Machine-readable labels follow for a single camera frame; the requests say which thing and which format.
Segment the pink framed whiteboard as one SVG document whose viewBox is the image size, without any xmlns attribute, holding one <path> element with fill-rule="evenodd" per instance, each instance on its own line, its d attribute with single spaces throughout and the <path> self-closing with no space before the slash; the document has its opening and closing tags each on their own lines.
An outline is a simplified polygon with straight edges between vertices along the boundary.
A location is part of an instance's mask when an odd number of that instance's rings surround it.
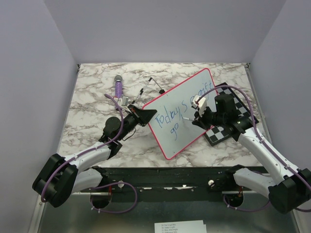
<svg viewBox="0 0 311 233">
<path fill-rule="evenodd" d="M 191 106 L 194 96 L 201 96 L 214 87 L 210 70 L 204 68 L 143 106 L 143 109 L 157 110 L 148 125 L 167 160 L 206 132 L 182 117 L 194 119 L 195 109 Z"/>
</svg>

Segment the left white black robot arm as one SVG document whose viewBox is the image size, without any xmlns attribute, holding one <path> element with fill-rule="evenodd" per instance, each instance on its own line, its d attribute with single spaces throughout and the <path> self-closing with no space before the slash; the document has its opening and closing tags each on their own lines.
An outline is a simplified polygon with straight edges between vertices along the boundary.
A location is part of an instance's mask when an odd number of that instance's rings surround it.
<svg viewBox="0 0 311 233">
<path fill-rule="evenodd" d="M 89 187 L 102 192 L 107 188 L 107 178 L 93 166 L 115 156 L 122 147 L 120 141 L 137 125 L 146 126 L 157 113 L 155 109 L 140 109 L 132 104 L 129 110 L 127 116 L 108 118 L 103 135 L 94 145 L 69 156 L 56 153 L 47 160 L 32 184 L 42 202 L 59 207 L 74 192 Z"/>
</svg>

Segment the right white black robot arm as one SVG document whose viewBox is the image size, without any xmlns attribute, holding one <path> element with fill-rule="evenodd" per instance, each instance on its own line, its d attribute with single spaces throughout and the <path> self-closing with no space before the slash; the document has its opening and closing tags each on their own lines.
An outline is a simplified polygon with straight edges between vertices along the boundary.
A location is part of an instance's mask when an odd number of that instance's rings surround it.
<svg viewBox="0 0 311 233">
<path fill-rule="evenodd" d="M 247 148 L 263 165 L 269 176 L 260 175 L 243 166 L 232 167 L 222 183 L 229 190 L 239 186 L 266 197 L 282 214 L 296 209 L 311 199 L 311 172 L 299 169 L 280 154 L 259 132 L 247 116 L 239 116 L 234 98 L 221 94 L 214 98 L 216 111 L 212 111 L 204 97 L 195 96 L 192 107 L 196 110 L 193 125 L 204 130 L 222 127 Z"/>
</svg>

